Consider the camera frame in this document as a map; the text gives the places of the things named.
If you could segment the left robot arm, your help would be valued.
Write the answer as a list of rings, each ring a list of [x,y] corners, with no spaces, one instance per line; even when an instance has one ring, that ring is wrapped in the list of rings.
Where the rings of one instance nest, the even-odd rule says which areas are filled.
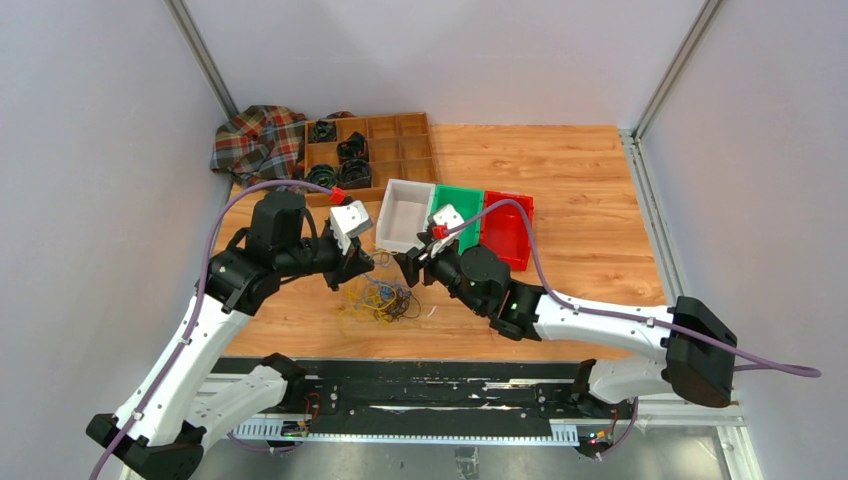
[[[360,242],[372,225],[364,204],[337,190],[331,202],[322,228],[295,192],[273,191],[255,204],[249,226],[204,262],[186,314],[146,378],[115,412],[89,421],[87,436],[105,458],[145,479],[187,479],[254,414],[304,405],[304,370],[277,353],[211,398],[196,395],[233,338],[283,285],[318,274],[337,290],[373,269]]]

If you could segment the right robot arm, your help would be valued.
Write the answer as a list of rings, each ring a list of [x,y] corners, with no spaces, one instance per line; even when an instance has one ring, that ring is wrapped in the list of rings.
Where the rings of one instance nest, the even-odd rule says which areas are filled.
[[[475,315],[511,340],[575,340],[630,352],[620,360],[580,363],[574,408],[595,417],[623,400],[674,393],[696,405],[731,402],[736,335],[699,299],[637,307],[548,292],[512,278],[489,248],[412,248],[395,255],[406,282],[442,285]]]

